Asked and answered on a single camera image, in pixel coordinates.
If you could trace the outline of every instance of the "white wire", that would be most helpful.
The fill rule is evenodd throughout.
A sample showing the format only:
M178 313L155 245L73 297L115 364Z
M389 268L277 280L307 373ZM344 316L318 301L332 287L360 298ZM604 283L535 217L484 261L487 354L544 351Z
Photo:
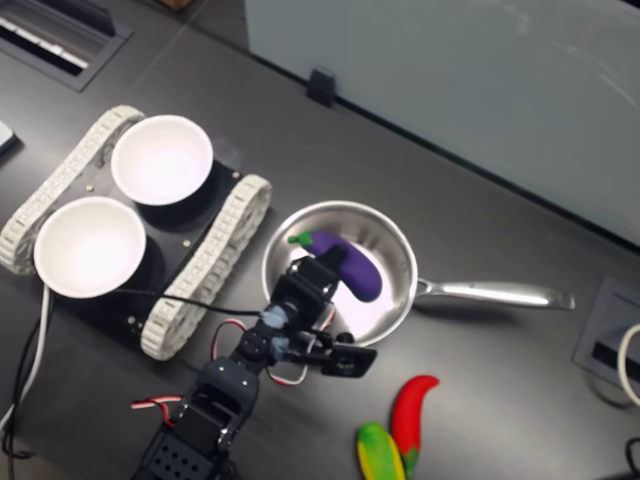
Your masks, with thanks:
M166 395L164 397L154 397L154 398L151 398L150 400L153 400L153 402L142 401L142 402L132 403L131 410L140 410L142 408L157 407L158 403L181 402L182 397L178 395Z
M629 396L631 401L640 407L640 397L638 397L636 392L633 391L631 383L629 382L629 377L627 376L627 352L629 350L631 340L633 340L633 337L638 333L640 333L640 323L627 330L624 337L622 337L622 342L620 342L620 348L618 350L618 376L620 377L622 389Z
M320 327L320 330L324 330L325 328L327 328L329 326L329 324L333 321L333 317L336 313L336 307L334 305L331 306L331 309L329 310L329 315L327 316L326 320L324 321L324 323L322 324L322 326ZM242 323L240 320L237 320L235 318L228 318L226 320L224 320L216 329L216 333L213 336L213 346L212 346L212 354L211 357L213 360L216 359L217 357L217 350L218 350L218 336L220 334L220 330L222 330L222 327L224 327L225 325L234 325L240 329L242 329L243 331L247 331L247 327L244 323ZM313 336L311 338L311 340L309 341L309 345L307 346L307 353L311 353L311 350L313 350L313 346L316 343L316 337ZM284 377L279 377L273 373L271 373L271 370L269 369L269 367L266 368L267 371L267 375L269 376L269 378L271 380L273 380L275 383L279 384L279 385L285 385L288 387L294 387L296 385L300 385L302 382L304 382L305 378L307 378L307 373L309 372L309 365L305 365L304 367L302 367L302 372L300 373L300 376L295 379L295 380L289 380L288 378L284 378Z
M331 324L335 313L336 313L336 307L335 305L332 305L331 310L329 311L329 315L327 316L326 320L323 322L322 326L320 327L321 331L323 331L325 328L327 328ZM316 343L316 338L317 337L313 336L309 341L309 345L307 346L307 354L311 353L311 350L313 350L313 346ZM267 370L267 375L269 375L269 378L271 378L271 380L273 380L274 382L280 385L286 385L288 387L295 387L296 385L300 385L307 378L307 373L309 372L309 365L305 364L305 366L302 367L302 372L300 372L300 376L296 380L289 380L288 378L283 378L283 377L274 375L273 373L271 373L271 370L269 368L267 368L266 370Z
M44 342L47 337L47 324L49 323L49 302L51 298L51 291L49 287L44 286L44 291L42 294L42 311L40 313L40 330L38 332L38 346L36 347L36 355L33 359L33 365L31 366L31 372L29 373L29 377L24 384L24 388L22 389L22 394L20 395L20 400L24 399L27 395L33 382L36 379L36 375L38 374L38 370L40 369L40 364L42 363L42 354L44 353ZM13 403L5 413L2 420L0 420L0 432L3 432L7 423L9 422L9 418L13 413L14 405Z

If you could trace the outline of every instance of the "frying pan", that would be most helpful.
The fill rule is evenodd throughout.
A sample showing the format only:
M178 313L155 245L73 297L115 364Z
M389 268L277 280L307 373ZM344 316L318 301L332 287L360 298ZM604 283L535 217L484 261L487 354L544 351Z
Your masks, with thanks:
M290 263L308 253L288 238L305 230L323 230L350 241L378 268L382 293L373 302L356 299L342 283L333 297L333 328L351 332L356 345L366 346L393 332L418 297L448 296L503 305L573 310L573 296L551 288L510 282L435 283L418 278L411 245L382 213L354 202L330 201L306 207L275 232L262 262L262 286L269 298Z

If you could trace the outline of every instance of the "white tread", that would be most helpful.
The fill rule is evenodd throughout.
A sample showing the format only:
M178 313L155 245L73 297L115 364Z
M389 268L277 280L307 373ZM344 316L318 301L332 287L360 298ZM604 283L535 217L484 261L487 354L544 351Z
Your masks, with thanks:
M64 162L29 197L0 232L0 265L18 275L36 273L33 246L53 206L91 162L104 162L118 138L144 114L121 105L102 115Z
M212 303L271 201L271 184L247 175L231 191L209 232L165 293ZM173 357L191 337L206 311L160 299L142 330L142 350L156 360Z

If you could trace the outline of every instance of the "black desk surface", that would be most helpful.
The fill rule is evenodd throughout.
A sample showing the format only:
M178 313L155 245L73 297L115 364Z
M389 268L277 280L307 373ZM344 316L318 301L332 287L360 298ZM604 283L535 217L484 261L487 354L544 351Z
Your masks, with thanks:
M135 34L81 94L0 55L0 114L25 142L0 159L0 223L101 113L129 103L192 118L236 147L232 162L243 171L274 185L273 211L222 293L225 305L264 304L269 234L327 199L395 219L428 279L524 281L577 297L569 314L431 304L378 344L363 380L263 382L233 449L245 480L359 478L356 427L385 422L402 382L423 372L442 385L425 405L417 478L586 480L625 470L623 445L640 420L599 401L571 356L603 277L640 288L640 259L348 111L312 103L298 85L184 27L186 16L142 0L114 1L112 10ZM0 270L3 410L39 301L33 280ZM128 478L159 421L128 402L182 391L218 321L204 320L176 361L154 365L58 315L20 437L75 478Z

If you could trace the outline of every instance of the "red chili pepper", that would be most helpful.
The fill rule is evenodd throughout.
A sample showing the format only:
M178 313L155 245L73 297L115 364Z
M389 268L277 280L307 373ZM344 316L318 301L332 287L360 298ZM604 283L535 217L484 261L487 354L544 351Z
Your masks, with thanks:
M407 478L413 474L420 453L420 413L422 399L440 383L436 377L419 375L400 389L393 404L391 434L398 446Z

